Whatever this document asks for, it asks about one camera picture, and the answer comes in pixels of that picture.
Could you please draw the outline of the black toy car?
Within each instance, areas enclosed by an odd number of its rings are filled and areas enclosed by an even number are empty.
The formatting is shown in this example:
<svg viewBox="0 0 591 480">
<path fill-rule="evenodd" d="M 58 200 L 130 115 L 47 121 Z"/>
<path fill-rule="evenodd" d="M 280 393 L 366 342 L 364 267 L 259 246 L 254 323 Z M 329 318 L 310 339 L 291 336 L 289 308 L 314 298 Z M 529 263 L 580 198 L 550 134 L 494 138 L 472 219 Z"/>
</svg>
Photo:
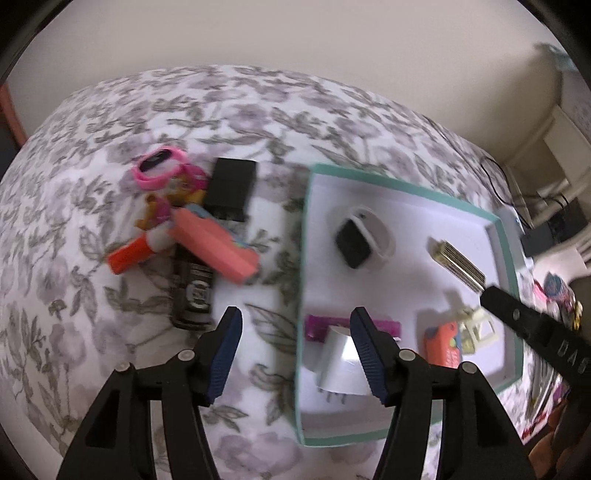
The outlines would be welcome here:
<svg viewBox="0 0 591 480">
<path fill-rule="evenodd" d="M 214 272 L 180 244 L 175 246 L 169 297 L 170 321 L 183 330 L 211 325 Z"/>
</svg>

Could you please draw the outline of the pink puppy toy figure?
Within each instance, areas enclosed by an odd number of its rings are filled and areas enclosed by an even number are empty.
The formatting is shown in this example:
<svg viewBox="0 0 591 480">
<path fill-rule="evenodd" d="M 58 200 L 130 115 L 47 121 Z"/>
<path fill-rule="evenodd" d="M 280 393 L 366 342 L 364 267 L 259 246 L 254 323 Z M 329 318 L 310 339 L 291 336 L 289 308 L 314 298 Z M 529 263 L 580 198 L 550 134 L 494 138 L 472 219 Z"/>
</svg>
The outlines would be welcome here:
<svg viewBox="0 0 591 480">
<path fill-rule="evenodd" d="M 189 204 L 204 203 L 209 177 L 200 167 L 187 164 L 164 180 L 163 186 L 144 196 L 144 209 L 135 226 L 150 230 L 171 218 L 172 210 Z"/>
</svg>

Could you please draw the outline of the white power strip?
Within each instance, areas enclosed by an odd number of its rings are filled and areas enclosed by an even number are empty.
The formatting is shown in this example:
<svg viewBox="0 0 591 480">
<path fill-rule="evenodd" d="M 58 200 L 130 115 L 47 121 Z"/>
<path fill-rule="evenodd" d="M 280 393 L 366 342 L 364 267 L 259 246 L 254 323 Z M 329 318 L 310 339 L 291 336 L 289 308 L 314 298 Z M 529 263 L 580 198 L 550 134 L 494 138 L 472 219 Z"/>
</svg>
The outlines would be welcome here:
<svg viewBox="0 0 591 480">
<path fill-rule="evenodd" d="M 534 261 L 524 253 L 521 237 L 525 230 L 517 211 L 510 206 L 502 206 L 497 210 L 496 215 L 501 219 L 504 227 L 516 272 L 520 275 L 530 274 Z"/>
</svg>

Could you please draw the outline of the white charger cube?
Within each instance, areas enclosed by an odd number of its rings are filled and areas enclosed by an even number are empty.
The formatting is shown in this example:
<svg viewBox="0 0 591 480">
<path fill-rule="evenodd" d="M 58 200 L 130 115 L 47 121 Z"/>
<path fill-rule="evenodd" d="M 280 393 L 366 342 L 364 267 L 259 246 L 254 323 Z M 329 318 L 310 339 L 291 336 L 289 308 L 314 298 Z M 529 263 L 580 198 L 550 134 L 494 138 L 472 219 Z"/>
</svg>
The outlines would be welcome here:
<svg viewBox="0 0 591 480">
<path fill-rule="evenodd" d="M 329 328 L 315 373 L 319 389 L 354 396 L 372 394 L 349 328 Z"/>
</svg>

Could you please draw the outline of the pink smart band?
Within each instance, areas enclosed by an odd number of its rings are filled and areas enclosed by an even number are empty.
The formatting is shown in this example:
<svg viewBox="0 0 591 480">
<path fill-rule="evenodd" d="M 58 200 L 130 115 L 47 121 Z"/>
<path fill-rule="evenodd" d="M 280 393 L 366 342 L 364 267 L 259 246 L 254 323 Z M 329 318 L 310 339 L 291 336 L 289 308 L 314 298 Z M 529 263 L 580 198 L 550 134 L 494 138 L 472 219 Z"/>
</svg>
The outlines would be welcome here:
<svg viewBox="0 0 591 480">
<path fill-rule="evenodd" d="M 154 191 L 163 188 L 186 163 L 187 155 L 183 150 L 163 146 L 140 157 L 131 174 L 141 190 Z"/>
</svg>

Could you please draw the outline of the orange glue bottle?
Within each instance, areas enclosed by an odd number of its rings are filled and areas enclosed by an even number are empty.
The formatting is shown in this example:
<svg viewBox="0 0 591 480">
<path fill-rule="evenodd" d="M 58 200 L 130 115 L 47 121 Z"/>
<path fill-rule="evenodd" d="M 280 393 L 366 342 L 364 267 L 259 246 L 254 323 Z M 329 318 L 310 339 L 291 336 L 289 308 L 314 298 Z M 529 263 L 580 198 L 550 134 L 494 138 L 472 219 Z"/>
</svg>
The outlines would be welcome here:
<svg viewBox="0 0 591 480">
<path fill-rule="evenodd" d="M 170 230 L 169 224 L 162 223 L 143 231 L 133 241 L 108 255 L 107 263 L 110 270 L 115 275 L 119 275 L 145 262 L 155 254 L 171 248 L 174 245 L 174 240 L 170 235 Z"/>
</svg>

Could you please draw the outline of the small orange utility knife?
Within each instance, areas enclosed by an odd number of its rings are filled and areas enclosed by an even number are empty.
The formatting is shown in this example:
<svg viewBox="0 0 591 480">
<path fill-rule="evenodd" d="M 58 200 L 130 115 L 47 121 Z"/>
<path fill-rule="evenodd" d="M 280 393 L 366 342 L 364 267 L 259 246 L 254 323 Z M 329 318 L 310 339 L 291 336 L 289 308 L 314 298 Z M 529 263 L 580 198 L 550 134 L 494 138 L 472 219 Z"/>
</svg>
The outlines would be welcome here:
<svg viewBox="0 0 591 480">
<path fill-rule="evenodd" d="M 425 357 L 436 366 L 457 368 L 462 362 L 462 348 L 459 324 L 446 324 L 430 327 L 424 335 Z"/>
</svg>

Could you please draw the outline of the cream hair claw clip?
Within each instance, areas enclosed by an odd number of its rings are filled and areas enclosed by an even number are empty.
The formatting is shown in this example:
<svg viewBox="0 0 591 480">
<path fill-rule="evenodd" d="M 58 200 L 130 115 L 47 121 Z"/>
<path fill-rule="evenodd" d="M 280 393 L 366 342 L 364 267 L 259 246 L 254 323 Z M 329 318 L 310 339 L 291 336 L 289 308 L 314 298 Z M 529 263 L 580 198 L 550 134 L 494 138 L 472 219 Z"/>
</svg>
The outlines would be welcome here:
<svg viewBox="0 0 591 480">
<path fill-rule="evenodd" d="M 461 310 L 458 327 L 462 352 L 466 355 L 474 355 L 499 340 L 492 316 L 482 307 Z"/>
</svg>

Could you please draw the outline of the black plugged charger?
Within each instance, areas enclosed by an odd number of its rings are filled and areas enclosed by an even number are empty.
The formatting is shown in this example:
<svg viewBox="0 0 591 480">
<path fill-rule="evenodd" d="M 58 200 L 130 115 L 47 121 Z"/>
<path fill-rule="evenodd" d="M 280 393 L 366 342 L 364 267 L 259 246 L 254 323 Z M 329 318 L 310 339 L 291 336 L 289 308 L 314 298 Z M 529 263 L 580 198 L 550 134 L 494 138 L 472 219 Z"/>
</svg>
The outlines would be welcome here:
<svg viewBox="0 0 591 480">
<path fill-rule="evenodd" d="M 543 254 L 554 246 L 554 238 L 548 223 L 527 230 L 520 238 L 523 253 L 528 258 Z"/>
</svg>

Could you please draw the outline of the floral white blanket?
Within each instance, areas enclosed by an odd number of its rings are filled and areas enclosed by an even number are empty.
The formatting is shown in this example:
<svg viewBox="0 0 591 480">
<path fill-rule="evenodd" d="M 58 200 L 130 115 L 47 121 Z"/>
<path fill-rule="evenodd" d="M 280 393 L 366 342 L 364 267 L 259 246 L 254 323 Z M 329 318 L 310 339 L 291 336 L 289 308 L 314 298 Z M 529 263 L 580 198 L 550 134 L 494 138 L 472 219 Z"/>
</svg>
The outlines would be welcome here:
<svg viewBox="0 0 591 480">
<path fill-rule="evenodd" d="M 145 247 L 171 200 L 197 193 L 221 157 L 256 162 L 245 222 L 259 257 L 243 285 L 217 280 L 214 308 L 245 330 L 204 426 L 225 479 L 368 479 L 382 445 L 315 449 L 293 429 L 301 220 L 319 163 L 401 179 L 493 210 L 512 193 L 479 147 L 377 94 L 252 66 L 156 69 L 71 94 L 1 182 L 1 390 L 13 439 L 54 476 L 109 374 L 160 364 L 197 341 L 176 329 L 172 253 Z"/>
</svg>

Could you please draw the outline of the purple lighter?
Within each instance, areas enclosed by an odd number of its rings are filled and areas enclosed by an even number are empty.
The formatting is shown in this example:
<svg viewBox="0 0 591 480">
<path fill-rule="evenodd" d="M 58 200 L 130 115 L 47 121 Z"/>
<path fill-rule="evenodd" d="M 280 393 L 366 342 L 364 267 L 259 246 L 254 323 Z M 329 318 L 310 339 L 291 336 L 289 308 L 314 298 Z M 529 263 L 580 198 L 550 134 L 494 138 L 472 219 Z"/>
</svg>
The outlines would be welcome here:
<svg viewBox="0 0 591 480">
<path fill-rule="evenodd" d="M 396 340 L 401 340 L 402 324 L 400 322 L 392 319 L 375 319 L 374 324 L 379 330 L 388 332 Z M 304 322 L 304 335 L 312 342 L 324 343 L 331 327 L 349 328 L 349 318 L 308 315 Z"/>
</svg>

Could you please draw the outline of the black power adapter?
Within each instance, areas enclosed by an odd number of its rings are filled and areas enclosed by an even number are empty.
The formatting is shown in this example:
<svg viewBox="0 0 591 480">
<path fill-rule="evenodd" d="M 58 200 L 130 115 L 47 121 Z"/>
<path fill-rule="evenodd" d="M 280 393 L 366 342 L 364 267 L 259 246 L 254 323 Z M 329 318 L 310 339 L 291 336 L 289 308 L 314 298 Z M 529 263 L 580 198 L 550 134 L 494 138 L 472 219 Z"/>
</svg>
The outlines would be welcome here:
<svg viewBox="0 0 591 480">
<path fill-rule="evenodd" d="M 217 158 L 202 207 L 214 218 L 245 222 L 256 171 L 256 161 Z"/>
</svg>

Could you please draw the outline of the teal white box tray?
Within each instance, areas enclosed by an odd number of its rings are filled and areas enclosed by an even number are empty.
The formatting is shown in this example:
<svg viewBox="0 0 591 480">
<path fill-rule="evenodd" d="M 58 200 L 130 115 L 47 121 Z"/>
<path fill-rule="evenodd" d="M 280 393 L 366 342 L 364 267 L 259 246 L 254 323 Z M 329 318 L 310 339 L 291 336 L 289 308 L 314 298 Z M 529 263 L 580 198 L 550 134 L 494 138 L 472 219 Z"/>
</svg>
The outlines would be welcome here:
<svg viewBox="0 0 591 480">
<path fill-rule="evenodd" d="M 363 208 L 377 216 L 378 228 L 388 227 L 394 252 L 382 264 L 367 259 L 352 269 L 335 237 Z M 479 295 L 432 258 L 441 241 L 473 262 L 487 285 L 519 298 L 510 243 L 497 215 L 401 180 L 328 164 L 311 168 L 304 202 L 295 370 L 295 424 L 301 444 L 325 448 L 383 439 L 392 416 L 392 410 L 371 395 L 318 387 L 315 377 L 324 342 L 306 338 L 311 315 L 349 320 L 353 308 L 364 306 L 376 322 L 401 324 L 401 348 L 425 355 L 425 330 L 455 320 L 462 307 L 479 306 Z M 500 339 L 468 359 L 500 394 L 522 377 L 524 347 L 502 322 L 494 323 Z"/>
</svg>

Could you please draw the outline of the white smart watch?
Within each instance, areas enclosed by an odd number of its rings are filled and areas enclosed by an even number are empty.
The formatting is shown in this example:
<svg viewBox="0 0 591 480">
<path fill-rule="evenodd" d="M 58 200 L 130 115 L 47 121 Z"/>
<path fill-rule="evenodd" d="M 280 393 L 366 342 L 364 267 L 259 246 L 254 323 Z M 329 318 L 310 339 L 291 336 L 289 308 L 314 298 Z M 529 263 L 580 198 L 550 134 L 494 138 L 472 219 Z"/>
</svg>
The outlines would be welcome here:
<svg viewBox="0 0 591 480">
<path fill-rule="evenodd" d="M 353 270 L 380 268 L 394 256 L 394 236 L 370 208 L 352 207 L 335 233 L 335 247 Z"/>
</svg>

